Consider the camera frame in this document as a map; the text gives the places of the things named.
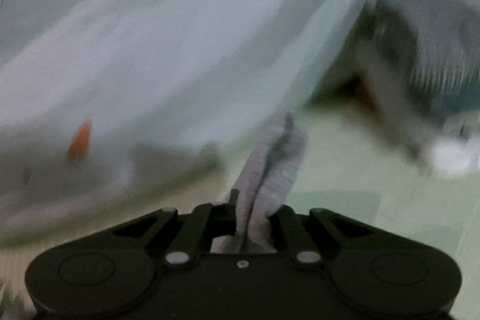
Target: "gray cloth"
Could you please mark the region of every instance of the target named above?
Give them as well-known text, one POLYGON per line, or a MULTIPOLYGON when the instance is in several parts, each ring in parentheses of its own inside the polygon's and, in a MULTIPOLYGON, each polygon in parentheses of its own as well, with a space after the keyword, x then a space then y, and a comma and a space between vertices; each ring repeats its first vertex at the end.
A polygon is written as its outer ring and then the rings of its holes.
POLYGON ((275 252, 268 217, 285 203, 303 161, 305 143, 305 133, 291 115, 266 127, 232 187, 239 190, 237 233, 215 239, 211 252, 275 252))
POLYGON ((441 126, 477 132, 480 13, 458 0, 380 0, 374 20, 373 41, 412 104, 441 126))

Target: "gray ribbed fabric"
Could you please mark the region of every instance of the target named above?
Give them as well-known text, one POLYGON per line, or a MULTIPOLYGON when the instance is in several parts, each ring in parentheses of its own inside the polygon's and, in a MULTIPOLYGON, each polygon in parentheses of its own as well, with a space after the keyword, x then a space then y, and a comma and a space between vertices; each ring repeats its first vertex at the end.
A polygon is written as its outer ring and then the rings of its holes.
POLYGON ((480 13, 458 0, 380 0, 374 17, 373 41, 412 104, 447 127, 478 128, 480 13))

